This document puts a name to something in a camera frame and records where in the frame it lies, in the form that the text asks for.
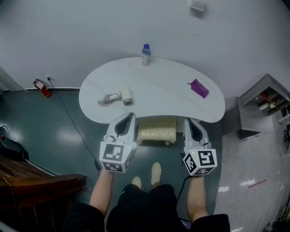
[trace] sneaker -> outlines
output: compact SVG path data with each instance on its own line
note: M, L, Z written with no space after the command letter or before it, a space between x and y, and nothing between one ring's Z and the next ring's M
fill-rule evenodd
M132 184L138 186L141 189L141 179L138 176L133 179Z
M161 166L160 163L156 162L152 166L151 184L154 185L155 183L160 182L160 176L161 176Z

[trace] water bottle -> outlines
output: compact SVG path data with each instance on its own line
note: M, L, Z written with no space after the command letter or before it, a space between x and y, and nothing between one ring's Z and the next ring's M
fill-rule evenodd
M147 66L150 64L150 56L151 56L150 46L149 44L144 44L144 47L142 50L142 64L144 66Z

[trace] wooden staircase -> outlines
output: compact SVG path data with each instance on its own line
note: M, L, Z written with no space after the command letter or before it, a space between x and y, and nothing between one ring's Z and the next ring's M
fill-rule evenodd
M0 155L0 220L20 232L62 230L74 194L86 176L51 176L26 162Z

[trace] white wall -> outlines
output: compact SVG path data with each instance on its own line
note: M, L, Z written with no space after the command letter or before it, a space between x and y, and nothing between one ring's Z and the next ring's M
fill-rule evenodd
M210 77L227 105L270 73L290 90L290 11L282 0L208 0L202 18L187 0L6 0L0 65L21 86L49 74L80 87L95 68L152 55Z

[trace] red object on shelf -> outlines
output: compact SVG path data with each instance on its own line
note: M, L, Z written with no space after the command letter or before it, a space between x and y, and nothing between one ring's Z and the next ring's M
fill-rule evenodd
M49 98L51 96L51 91L49 89L47 89L47 87L39 79L35 79L33 84L47 98Z

